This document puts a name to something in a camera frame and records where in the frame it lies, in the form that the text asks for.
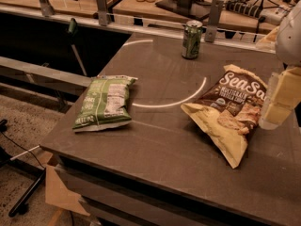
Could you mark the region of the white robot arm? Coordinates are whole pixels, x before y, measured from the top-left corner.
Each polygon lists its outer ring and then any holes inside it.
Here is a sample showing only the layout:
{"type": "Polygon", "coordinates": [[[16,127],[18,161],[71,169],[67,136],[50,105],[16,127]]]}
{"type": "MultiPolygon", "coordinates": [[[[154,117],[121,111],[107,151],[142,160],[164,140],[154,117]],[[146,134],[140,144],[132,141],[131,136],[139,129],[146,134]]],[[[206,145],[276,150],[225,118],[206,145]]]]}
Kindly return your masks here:
{"type": "Polygon", "coordinates": [[[274,130],[301,102],[301,1],[282,20],[276,38],[277,58],[287,65],[272,73],[261,109],[259,126],[274,130]]]}

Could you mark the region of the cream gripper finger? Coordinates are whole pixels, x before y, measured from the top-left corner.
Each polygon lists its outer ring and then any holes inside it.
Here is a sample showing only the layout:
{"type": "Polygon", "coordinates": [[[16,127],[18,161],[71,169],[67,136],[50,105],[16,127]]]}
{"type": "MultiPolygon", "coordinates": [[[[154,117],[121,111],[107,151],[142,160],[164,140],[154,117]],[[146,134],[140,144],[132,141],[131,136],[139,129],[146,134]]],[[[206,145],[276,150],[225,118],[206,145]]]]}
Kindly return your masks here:
{"type": "Polygon", "coordinates": [[[300,102],[301,76],[293,73],[272,73],[259,119],[260,128],[278,128],[300,102]]]}

